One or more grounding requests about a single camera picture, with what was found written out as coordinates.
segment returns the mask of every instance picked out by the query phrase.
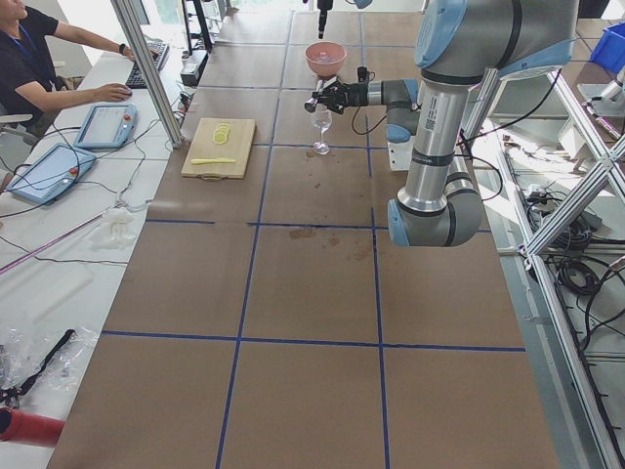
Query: blue box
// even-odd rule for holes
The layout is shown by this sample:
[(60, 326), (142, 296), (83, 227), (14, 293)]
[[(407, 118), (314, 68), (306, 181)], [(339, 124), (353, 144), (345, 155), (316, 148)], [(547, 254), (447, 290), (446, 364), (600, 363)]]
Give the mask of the blue box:
[(590, 56), (590, 62), (618, 73), (625, 65), (625, 22), (604, 29), (602, 40)]

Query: person's arm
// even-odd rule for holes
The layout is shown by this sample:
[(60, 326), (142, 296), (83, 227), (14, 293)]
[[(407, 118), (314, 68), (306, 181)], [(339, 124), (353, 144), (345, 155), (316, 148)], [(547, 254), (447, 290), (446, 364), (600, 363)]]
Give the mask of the person's arm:
[[(100, 49), (101, 51), (109, 51), (119, 53), (119, 44), (113, 42), (105, 37), (102, 37), (94, 32), (83, 29), (82, 27), (72, 26), (66, 22), (59, 21), (57, 30), (54, 33), (55, 37), (63, 39), (65, 41), (74, 42), (83, 46), (93, 47), (94, 49)], [(130, 47), (124, 48), (124, 56), (133, 60), (134, 55)]]
[(119, 103), (131, 95), (130, 89), (121, 83), (109, 83), (90, 90), (49, 92), (40, 83), (31, 81), (16, 88), (16, 92), (44, 112), (102, 101)]

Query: wooden cutting board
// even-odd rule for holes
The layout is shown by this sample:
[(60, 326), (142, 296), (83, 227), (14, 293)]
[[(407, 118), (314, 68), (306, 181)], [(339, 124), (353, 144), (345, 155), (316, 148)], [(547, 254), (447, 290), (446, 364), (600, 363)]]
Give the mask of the wooden cutting board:
[[(228, 141), (222, 145), (213, 142), (213, 134), (219, 124), (229, 125)], [(243, 179), (255, 130), (254, 119), (200, 119), (181, 174), (188, 178)], [(214, 158), (232, 158), (236, 162), (191, 164), (193, 159)]]

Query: wine glass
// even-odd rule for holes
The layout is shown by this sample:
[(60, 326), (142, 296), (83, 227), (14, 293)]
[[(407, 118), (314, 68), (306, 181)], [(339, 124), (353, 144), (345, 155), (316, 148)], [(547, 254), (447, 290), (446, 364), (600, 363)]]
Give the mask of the wine glass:
[(325, 105), (317, 105), (311, 116), (312, 125), (319, 129), (321, 139), (312, 144), (312, 149), (317, 154), (327, 154), (330, 152), (328, 144), (323, 142), (323, 133), (332, 125), (332, 113)]

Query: brown table surface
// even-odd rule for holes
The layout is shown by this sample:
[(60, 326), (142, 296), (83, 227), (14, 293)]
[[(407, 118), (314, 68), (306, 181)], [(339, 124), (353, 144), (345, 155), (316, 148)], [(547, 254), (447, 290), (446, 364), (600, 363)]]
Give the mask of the brown table surface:
[[(559, 467), (487, 223), (392, 245), (405, 173), (352, 109), (311, 154), (316, 18), (226, 22), (183, 132), (256, 119), (246, 177), (182, 178), (173, 151), (49, 468)], [(413, 76), (421, 18), (333, 14), (342, 76)]]

